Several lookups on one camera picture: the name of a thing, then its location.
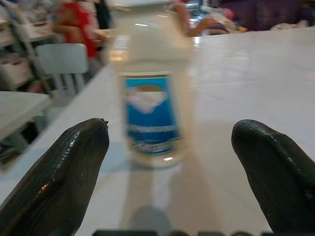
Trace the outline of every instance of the plastic bottle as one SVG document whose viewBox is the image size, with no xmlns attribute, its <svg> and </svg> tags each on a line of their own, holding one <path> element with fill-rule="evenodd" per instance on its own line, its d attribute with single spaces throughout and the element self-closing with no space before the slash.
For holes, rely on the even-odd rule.
<svg viewBox="0 0 315 236">
<path fill-rule="evenodd" d="M 114 1 L 118 73 L 126 142 L 134 161 L 165 167 L 188 153 L 191 39 L 168 0 Z"/>
</svg>

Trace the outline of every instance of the red shirt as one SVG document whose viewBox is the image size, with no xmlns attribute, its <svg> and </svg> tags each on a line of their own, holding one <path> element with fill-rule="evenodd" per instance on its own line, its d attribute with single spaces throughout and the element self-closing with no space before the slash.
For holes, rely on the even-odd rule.
<svg viewBox="0 0 315 236">
<path fill-rule="evenodd" d="M 92 31 L 92 23 L 90 21 L 90 13 L 87 12 L 82 6 L 77 3 L 64 3 L 62 7 L 70 8 L 73 11 L 73 14 L 77 18 L 77 23 L 73 22 L 64 22 L 65 26 L 74 26 L 80 29 L 84 44 L 87 47 L 88 57 L 92 58 L 96 56 L 96 48 L 93 41 L 93 31 Z M 67 43 L 72 43 L 72 37 L 70 33 L 65 33 L 65 40 Z"/>
</svg>

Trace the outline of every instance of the white chair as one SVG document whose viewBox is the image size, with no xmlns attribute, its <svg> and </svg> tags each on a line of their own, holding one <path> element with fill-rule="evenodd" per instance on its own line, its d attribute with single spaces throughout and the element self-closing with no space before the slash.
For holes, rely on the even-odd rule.
<svg viewBox="0 0 315 236">
<path fill-rule="evenodd" d="M 88 71 L 85 45 L 46 44 L 38 46 L 36 52 L 45 73 L 52 75 L 61 98 L 73 97 L 83 89 L 83 73 Z"/>
</svg>

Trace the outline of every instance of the white table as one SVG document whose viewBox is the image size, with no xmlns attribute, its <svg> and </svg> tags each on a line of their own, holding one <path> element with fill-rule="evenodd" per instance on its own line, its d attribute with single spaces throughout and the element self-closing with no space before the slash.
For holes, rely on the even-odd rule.
<svg viewBox="0 0 315 236">
<path fill-rule="evenodd" d="M 46 94 L 0 91 L 0 141 L 51 104 Z"/>
<path fill-rule="evenodd" d="M 0 178 L 0 202 L 68 127 L 109 121 L 110 148 L 76 236 L 96 229 L 269 230 L 234 154 L 234 123 L 251 118 L 291 136 L 315 157 L 315 29 L 196 38 L 194 155 L 178 166 L 132 165 L 122 143 L 115 73 L 104 68 Z"/>
</svg>

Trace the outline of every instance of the bottle label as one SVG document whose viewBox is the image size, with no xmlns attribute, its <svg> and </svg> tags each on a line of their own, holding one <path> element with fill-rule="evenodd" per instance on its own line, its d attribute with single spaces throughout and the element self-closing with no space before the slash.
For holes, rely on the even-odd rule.
<svg viewBox="0 0 315 236">
<path fill-rule="evenodd" d="M 126 132 L 131 148 L 161 155 L 176 148 L 179 129 L 167 74 L 125 75 Z"/>
</svg>

